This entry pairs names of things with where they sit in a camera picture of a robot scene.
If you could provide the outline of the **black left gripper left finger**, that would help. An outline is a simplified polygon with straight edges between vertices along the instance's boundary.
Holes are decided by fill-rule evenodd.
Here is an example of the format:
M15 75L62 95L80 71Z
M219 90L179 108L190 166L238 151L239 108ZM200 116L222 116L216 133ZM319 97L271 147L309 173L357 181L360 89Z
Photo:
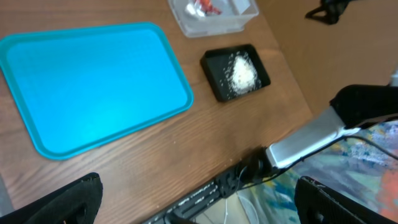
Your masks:
M92 172L1 217L1 224L93 224L102 198L100 175Z

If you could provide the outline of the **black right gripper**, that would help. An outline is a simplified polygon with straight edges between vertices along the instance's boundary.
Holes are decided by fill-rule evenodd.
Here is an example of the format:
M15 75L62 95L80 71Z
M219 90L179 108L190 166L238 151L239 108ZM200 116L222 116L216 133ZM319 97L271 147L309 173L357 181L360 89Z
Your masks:
M336 24L351 0L321 0L320 6L306 13L305 18L327 25Z

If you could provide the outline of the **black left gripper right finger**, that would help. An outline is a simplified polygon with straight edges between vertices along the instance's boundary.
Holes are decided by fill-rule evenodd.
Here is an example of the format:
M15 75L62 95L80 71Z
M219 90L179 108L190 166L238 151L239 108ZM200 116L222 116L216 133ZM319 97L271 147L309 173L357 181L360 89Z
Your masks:
M297 181L294 202L301 224L397 224L308 176Z

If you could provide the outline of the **red foil wrapper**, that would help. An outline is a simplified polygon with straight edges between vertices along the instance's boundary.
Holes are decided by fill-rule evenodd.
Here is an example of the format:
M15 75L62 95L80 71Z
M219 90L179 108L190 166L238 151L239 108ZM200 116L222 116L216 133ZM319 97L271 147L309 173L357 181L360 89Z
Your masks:
M195 5L205 14L220 15L222 13L220 9L213 5L211 0L195 0Z

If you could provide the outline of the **white napkin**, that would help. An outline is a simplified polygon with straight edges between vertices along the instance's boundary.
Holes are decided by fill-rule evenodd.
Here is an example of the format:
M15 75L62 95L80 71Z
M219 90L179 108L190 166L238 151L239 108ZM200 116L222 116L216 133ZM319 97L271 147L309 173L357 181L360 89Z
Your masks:
M196 3L189 2L185 7L185 13L191 17L202 18L206 14L200 9Z

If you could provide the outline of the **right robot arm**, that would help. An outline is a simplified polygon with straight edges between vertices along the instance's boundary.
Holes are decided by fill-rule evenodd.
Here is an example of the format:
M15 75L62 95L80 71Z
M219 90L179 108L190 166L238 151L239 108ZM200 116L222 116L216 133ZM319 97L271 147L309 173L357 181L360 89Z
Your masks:
M259 1L314 117L255 153L242 181L272 180L304 159L397 119L396 1Z

